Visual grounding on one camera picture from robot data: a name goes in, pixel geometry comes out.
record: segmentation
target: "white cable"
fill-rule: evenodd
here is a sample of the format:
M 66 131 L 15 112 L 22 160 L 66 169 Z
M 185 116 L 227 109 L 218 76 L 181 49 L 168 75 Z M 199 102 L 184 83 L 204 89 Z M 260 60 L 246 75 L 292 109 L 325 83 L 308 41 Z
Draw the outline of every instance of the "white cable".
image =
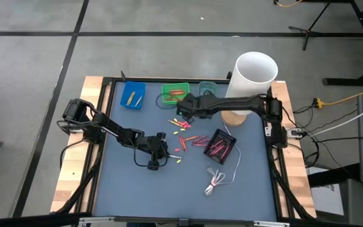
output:
M 325 132 L 327 132 L 327 131 L 330 131 L 330 130 L 332 130 L 332 129 L 336 129 L 336 128 L 338 128 L 338 127 L 341 127 L 341 126 L 345 125 L 346 123 L 349 123 L 349 122 L 351 122 L 351 121 L 353 121 L 353 120 L 355 120 L 355 119 L 360 118 L 361 116 L 363 116 L 363 113 L 362 113 L 362 114 L 360 114 L 360 115 L 358 115 L 358 116 L 356 116 L 356 117 L 354 117 L 354 118 L 352 118 L 352 119 L 350 119 L 350 120 L 348 120 L 348 121 L 346 121 L 346 122 L 344 122 L 344 123 L 341 123 L 341 124 L 339 124 L 339 125 L 336 125 L 336 126 L 334 126 L 334 127 L 329 128 L 329 129 L 325 129 L 325 130 L 323 130 L 323 131 L 317 132 L 317 133 L 313 134 L 313 135 L 312 135 L 312 136 L 310 136 L 310 137 L 314 137 L 314 136 L 320 135 L 320 134 L 322 134 L 322 133 L 325 133 Z
M 228 134 L 230 136 L 232 136 L 231 132 L 229 131 L 229 129 L 225 126 L 226 131 L 228 132 Z M 216 185 L 220 185 L 220 184 L 230 184 L 234 182 L 234 178 L 236 176 L 236 170 L 238 169 L 239 163 L 240 163 L 240 157 L 242 155 L 242 152 L 240 151 L 239 147 L 237 147 L 236 145 L 234 146 L 236 147 L 236 149 L 239 151 L 239 158 L 238 158 L 238 162 L 236 164 L 236 167 L 234 168 L 234 172 L 233 172 L 233 178 L 230 182 L 222 182 L 225 179 L 225 173 L 220 172 L 219 170 L 217 171 L 213 171 L 212 168 L 208 168 L 207 171 L 212 175 L 212 180 L 210 185 L 208 185 L 208 187 L 204 190 L 204 194 L 206 196 L 210 196 L 212 191 L 214 190 L 214 187 Z

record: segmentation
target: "small bin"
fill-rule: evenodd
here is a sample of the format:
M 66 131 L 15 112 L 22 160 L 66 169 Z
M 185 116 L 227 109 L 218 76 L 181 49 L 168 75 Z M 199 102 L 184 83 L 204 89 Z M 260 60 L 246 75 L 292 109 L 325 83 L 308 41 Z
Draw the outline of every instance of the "small bin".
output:
M 146 86 L 145 83 L 137 83 L 137 82 L 131 82 L 131 81 L 125 82 L 124 91 L 123 91 L 123 95 L 121 97 L 120 105 L 122 105 L 125 108 L 131 108 L 134 110 L 141 109 L 142 101 L 144 101 L 145 86 Z M 132 98 L 130 105 L 127 105 L 127 102 L 129 101 L 129 98 L 133 91 L 135 92 L 135 95 Z
M 224 164 L 235 143 L 236 139 L 234 137 L 220 129 L 217 129 L 205 148 L 204 154 L 212 160 L 220 164 Z
M 170 93 L 174 90 L 183 90 L 184 94 L 182 95 L 170 95 Z M 177 103 L 177 100 L 182 100 L 184 97 L 189 94 L 190 85 L 188 83 L 173 83 L 173 84 L 164 84 L 162 85 L 162 101 L 166 105 L 174 105 Z

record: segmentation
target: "blue table surface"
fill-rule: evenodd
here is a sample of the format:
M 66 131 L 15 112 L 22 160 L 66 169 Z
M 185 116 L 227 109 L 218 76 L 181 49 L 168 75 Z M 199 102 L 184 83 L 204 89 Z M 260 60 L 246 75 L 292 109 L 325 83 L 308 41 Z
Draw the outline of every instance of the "blue table surface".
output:
M 223 219 L 239 221 L 276 221 L 270 170 L 267 161 L 263 124 L 255 113 L 249 114 L 240 127 L 230 127 L 236 146 L 242 151 L 241 162 L 232 184 L 215 187 L 212 195 L 204 195 L 212 175 L 208 167 L 226 174 L 230 182 L 238 160 L 234 148 L 223 165 L 203 154 L 205 147 L 187 143 L 187 152 L 181 148 L 178 135 L 209 136 L 216 129 L 225 131 L 219 113 L 212 119 L 196 119 L 192 128 L 184 132 L 168 122 L 182 118 L 176 109 L 161 110 L 155 99 L 162 83 L 147 83 L 142 108 L 131 110 L 120 106 L 125 83 L 116 83 L 111 118 L 124 128 L 139 129 L 146 136 L 166 133 L 168 151 L 182 156 L 181 163 L 170 158 L 158 171 L 151 171 L 134 164 L 133 152 L 122 147 L 113 136 L 108 136 L 105 146 L 94 216 L 128 216 L 145 218 Z M 224 96 L 226 84 L 216 88 L 217 96 Z M 190 91 L 197 94 L 197 84 L 190 84 Z M 146 165 L 150 155 L 137 151 L 137 162 Z

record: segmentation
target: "white cylinder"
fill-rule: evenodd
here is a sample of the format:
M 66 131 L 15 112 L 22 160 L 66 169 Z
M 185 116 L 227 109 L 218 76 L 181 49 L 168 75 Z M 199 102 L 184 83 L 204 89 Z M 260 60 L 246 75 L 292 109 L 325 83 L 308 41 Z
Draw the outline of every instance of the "white cylinder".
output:
M 277 74 L 277 64 L 268 55 L 259 52 L 242 54 L 236 60 L 225 97 L 233 98 L 265 94 Z M 251 113 L 249 110 L 234 112 L 240 115 Z

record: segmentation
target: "wooden base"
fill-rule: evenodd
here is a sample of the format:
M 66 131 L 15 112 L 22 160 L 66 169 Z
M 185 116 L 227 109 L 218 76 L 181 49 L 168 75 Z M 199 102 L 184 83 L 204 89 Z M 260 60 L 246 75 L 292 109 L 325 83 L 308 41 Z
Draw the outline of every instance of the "wooden base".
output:
M 232 111 L 221 111 L 221 120 L 228 126 L 236 127 L 241 126 L 247 115 L 239 115 Z

